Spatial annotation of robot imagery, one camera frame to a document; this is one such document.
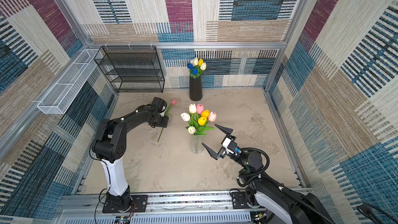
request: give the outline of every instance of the tulip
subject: tulip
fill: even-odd
[[[202,117],[208,117],[209,114],[210,114],[210,112],[209,112],[208,110],[206,110],[206,111],[202,112],[202,113],[200,114],[200,116],[202,116]]]
[[[186,112],[185,112],[185,113],[182,113],[182,114],[181,114],[181,117],[182,117],[182,120],[185,121],[185,122],[191,120],[191,116],[190,116],[189,114],[187,114]]]
[[[196,105],[195,104],[190,104],[189,105],[189,113],[196,113]]]
[[[188,127],[189,134],[194,134],[196,132],[195,127]]]
[[[200,117],[198,119],[198,124],[201,126],[204,126],[206,124],[207,118],[206,117]]]
[[[198,106],[196,107],[196,112],[199,114],[201,114],[204,110],[205,108],[203,107],[202,104],[198,104]]]
[[[206,70],[207,64],[205,62],[202,63],[202,65],[200,66],[201,70]]]
[[[207,117],[207,119],[208,119],[210,122],[215,122],[215,121],[216,121],[216,118],[217,118],[217,114],[216,114],[215,112],[211,112],[211,113],[209,114],[209,117]]]

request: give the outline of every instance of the black cable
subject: black cable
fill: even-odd
[[[272,184],[274,184],[277,187],[281,187],[281,184],[277,181],[275,181],[273,178],[269,177],[269,176],[265,176],[264,178],[266,178],[268,181],[270,181]],[[318,212],[313,206],[309,205],[308,203],[306,203],[305,201],[302,201],[301,199],[298,199],[297,197],[295,197],[294,195],[292,195],[290,192],[288,192],[287,190],[285,190],[285,188],[282,186],[282,188],[280,189],[282,193],[284,193],[285,195],[287,195],[288,197],[290,197],[291,199],[295,200],[296,202],[299,202],[300,204],[306,206],[308,209],[310,209],[312,212],[314,212],[315,214],[317,214],[318,216],[322,217],[323,219],[325,219],[326,221],[328,221],[331,224],[335,224],[332,220],[329,220],[329,218],[327,218],[326,216],[324,216],[322,213]]]
[[[268,222],[270,222],[271,219],[272,219],[274,216],[275,216],[275,214],[272,213],[272,214],[269,216],[269,218],[267,217],[266,222],[264,222],[263,224],[267,224]]]
[[[372,204],[370,204],[370,203],[367,203],[367,202],[364,202],[362,205],[368,206],[368,207],[371,207],[371,208],[376,209],[377,211],[381,212],[382,214],[384,214],[385,216],[389,217],[392,221],[394,221],[395,223],[398,224],[398,220],[397,220],[397,219],[395,219],[394,217],[392,217],[389,213],[387,213],[386,211],[382,210],[381,208],[379,208],[379,207],[377,207],[377,206],[375,206],[375,205],[372,205]]]
[[[96,209],[95,209],[95,211],[94,211],[94,222],[95,222],[96,224],[97,224],[97,219],[96,219],[97,208],[98,208],[98,205],[100,204],[102,198],[100,199],[100,197],[98,197],[98,203],[97,203]]]
[[[258,175],[260,175],[261,173],[266,171],[266,169],[268,169],[268,167],[269,167],[269,156],[268,156],[268,154],[265,151],[262,151],[262,150],[257,149],[257,148],[251,148],[251,147],[241,148],[241,151],[258,152],[258,153],[262,154],[266,158],[266,164],[261,168],[261,170],[259,170],[257,172],[252,172],[252,173],[249,173],[249,174],[238,175],[238,177],[236,178],[236,182],[238,183],[238,185],[240,187],[246,187],[247,185],[250,184],[250,182],[254,178],[258,177]],[[239,179],[242,178],[242,177],[250,177],[250,178],[245,183],[241,183]]]
[[[241,151],[246,151],[246,152],[258,152],[258,153],[261,153],[262,155],[264,155],[264,157],[266,157],[267,162],[266,162],[266,165],[264,165],[264,167],[261,168],[261,170],[259,170],[259,171],[257,171],[257,172],[252,172],[252,173],[249,173],[249,174],[242,174],[242,175],[239,175],[239,177],[252,177],[252,176],[255,176],[255,175],[259,175],[259,174],[261,174],[262,172],[266,171],[266,169],[268,169],[268,166],[269,166],[269,156],[268,156],[268,154],[266,154],[265,151],[262,151],[262,150],[257,149],[257,148],[251,148],[251,147],[248,147],[248,148],[241,148]]]

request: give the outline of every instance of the pink tulip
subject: pink tulip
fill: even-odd
[[[217,118],[217,114],[216,114],[215,112],[211,112],[210,115],[209,115],[209,117],[207,117],[207,119],[208,119],[210,122],[215,122],[215,121],[216,121],[216,118]]]
[[[198,104],[198,106],[196,107],[196,112],[199,114],[201,114],[204,110],[205,108],[203,107],[202,104]]]

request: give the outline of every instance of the patterned wall panel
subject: patterned wall panel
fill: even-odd
[[[188,62],[205,60],[203,87],[263,87],[278,50],[158,49],[165,88],[188,88]]]
[[[93,42],[128,43],[279,42],[298,0],[66,1]]]
[[[293,155],[336,223],[398,218],[398,0],[306,8],[269,90]]]
[[[2,215],[52,219],[72,193],[113,98],[96,68],[64,115],[39,114],[0,163]]]
[[[0,136],[81,47],[54,0],[0,0]]]

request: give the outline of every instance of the white tulip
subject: white tulip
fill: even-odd
[[[195,104],[190,104],[189,105],[189,113],[196,113],[196,105]]]
[[[202,63],[202,65],[200,66],[201,70],[206,70],[207,64],[205,62]]]
[[[185,113],[182,113],[182,114],[181,114],[181,117],[182,117],[182,119],[183,119],[185,122],[191,120],[191,116],[190,116],[189,114],[187,114],[186,112],[185,112]]]
[[[194,134],[196,132],[195,127],[188,127],[189,134]]]

